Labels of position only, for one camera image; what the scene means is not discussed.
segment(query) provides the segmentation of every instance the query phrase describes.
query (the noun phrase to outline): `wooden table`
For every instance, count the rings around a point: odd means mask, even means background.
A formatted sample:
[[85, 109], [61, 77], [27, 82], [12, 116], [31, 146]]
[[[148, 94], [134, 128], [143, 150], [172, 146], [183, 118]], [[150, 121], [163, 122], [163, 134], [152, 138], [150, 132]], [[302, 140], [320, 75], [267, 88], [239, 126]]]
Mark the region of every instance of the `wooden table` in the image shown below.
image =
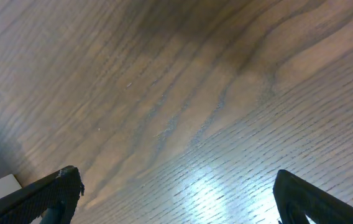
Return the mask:
[[0, 0], [0, 177], [73, 223], [277, 223], [287, 169], [353, 205], [353, 0]]

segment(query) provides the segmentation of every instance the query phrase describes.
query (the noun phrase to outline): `wooden surface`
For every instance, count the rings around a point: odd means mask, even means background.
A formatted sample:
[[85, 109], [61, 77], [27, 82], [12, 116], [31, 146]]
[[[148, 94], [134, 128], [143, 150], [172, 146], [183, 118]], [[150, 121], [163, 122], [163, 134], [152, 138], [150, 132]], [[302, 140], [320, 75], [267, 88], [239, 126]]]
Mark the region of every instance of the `wooden surface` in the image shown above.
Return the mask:
[[287, 169], [353, 205], [353, 0], [0, 0], [0, 177], [73, 223], [277, 223]]

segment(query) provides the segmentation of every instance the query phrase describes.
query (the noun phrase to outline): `black object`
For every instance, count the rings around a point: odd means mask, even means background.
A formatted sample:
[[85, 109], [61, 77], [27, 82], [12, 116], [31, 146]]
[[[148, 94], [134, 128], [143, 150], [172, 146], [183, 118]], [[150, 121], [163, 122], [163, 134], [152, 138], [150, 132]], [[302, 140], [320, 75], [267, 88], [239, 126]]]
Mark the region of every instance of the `black object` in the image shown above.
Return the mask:
[[283, 224], [353, 223], [353, 207], [286, 171], [277, 173], [273, 186]]
[[0, 199], [0, 223], [70, 223], [84, 194], [78, 169], [67, 166]]

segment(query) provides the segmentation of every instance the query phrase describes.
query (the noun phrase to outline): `wood grain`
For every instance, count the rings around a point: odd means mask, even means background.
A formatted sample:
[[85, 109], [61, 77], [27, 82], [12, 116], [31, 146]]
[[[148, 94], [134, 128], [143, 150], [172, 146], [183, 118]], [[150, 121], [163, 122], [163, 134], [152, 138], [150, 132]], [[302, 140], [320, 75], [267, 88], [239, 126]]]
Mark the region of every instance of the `wood grain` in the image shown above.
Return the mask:
[[0, 175], [73, 223], [275, 223], [287, 169], [353, 205], [353, 1], [0, 0]]

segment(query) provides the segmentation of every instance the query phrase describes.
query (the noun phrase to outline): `dark wood grain streak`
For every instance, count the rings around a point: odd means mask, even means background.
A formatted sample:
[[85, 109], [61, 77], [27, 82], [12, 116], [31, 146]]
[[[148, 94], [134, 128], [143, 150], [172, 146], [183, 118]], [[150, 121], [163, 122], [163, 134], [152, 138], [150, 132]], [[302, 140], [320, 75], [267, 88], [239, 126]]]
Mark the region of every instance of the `dark wood grain streak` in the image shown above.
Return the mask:
[[278, 169], [353, 205], [353, 1], [0, 0], [0, 177], [66, 165], [75, 223], [275, 222]]

